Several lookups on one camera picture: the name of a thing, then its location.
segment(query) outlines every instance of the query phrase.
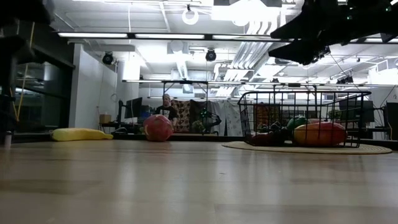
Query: computer monitor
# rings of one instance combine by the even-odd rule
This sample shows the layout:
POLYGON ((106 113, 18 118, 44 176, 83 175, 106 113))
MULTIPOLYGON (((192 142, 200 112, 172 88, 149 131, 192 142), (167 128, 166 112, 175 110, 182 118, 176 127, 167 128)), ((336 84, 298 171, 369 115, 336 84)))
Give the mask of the computer monitor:
MULTIPOLYGON (((346 119, 345 110, 348 107, 348 120, 358 119, 361 108, 361 100, 343 100, 339 102, 340 111, 342 111, 341 118, 346 119)), ((362 121, 364 123, 374 122, 374 110, 373 110, 373 101, 364 100, 363 101, 363 113, 362 113, 362 121)))
POLYGON ((129 100, 126 102, 126 110, 124 112, 124 118, 138 118, 141 115, 142 97, 129 100))

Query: ball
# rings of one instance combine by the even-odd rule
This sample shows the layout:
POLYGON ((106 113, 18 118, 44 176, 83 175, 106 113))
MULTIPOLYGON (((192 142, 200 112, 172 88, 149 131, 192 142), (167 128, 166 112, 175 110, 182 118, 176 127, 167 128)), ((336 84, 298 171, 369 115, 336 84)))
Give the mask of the ball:
POLYGON ((152 115, 144 121, 144 132, 149 141, 164 142, 173 134, 172 122, 163 115, 152 115))

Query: orange ball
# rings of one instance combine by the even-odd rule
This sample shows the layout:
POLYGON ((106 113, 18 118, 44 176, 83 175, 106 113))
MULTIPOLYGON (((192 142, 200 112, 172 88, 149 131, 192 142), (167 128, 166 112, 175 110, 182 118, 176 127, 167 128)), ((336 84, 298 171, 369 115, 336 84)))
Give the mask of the orange ball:
POLYGON ((163 115, 152 115, 144 121, 144 132, 149 141, 164 142, 173 134, 172 122, 163 115))

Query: ceiling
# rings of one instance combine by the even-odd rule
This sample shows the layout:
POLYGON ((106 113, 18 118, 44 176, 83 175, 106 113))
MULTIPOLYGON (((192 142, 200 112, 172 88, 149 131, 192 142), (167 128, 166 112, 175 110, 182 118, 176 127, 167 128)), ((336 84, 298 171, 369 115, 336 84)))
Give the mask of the ceiling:
MULTIPOLYGON (((52 26, 59 31, 75 32, 157 32, 157 33, 200 33, 200 34, 245 34, 249 25, 236 26, 231 21, 215 21, 211 19, 210 12, 213 1, 202 1, 202 6, 192 6, 199 12, 198 22, 188 25, 182 20, 184 5, 170 6, 167 4, 108 4, 103 2, 84 2, 72 0, 54 0, 57 17, 52 26)), ((291 20, 300 13, 303 0, 295 1, 284 8, 286 20, 291 20)), ((142 58, 146 61, 141 67, 144 78, 153 74, 168 73, 177 69, 177 64, 170 55, 167 55, 169 40, 91 40, 86 49, 94 47, 101 49, 106 45, 134 45, 142 58)), ((188 41, 191 58, 185 65, 189 70, 204 70, 212 72, 217 63, 231 63, 243 46, 243 42, 227 41, 188 41), (215 49, 217 61, 207 62, 205 54, 207 49, 215 49)), ((398 45, 364 45, 349 44, 346 46, 331 46, 332 56, 327 56, 317 64, 309 67, 289 64, 280 66, 280 69, 271 70, 269 74, 259 68, 269 63, 266 51, 258 58, 256 65, 250 69, 256 73, 255 78, 263 82, 273 76, 282 82, 325 82, 334 75, 350 72, 355 78, 362 80, 367 77, 368 69, 384 57, 398 57, 398 45)))

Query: person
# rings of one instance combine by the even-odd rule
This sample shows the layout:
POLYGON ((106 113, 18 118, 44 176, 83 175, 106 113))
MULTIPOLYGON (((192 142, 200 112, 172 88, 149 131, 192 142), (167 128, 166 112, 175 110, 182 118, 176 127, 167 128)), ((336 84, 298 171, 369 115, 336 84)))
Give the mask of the person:
POLYGON ((169 94, 163 96, 163 105, 156 108, 155 114, 161 114, 171 120, 173 126, 177 125, 177 111, 171 107, 171 100, 169 94))

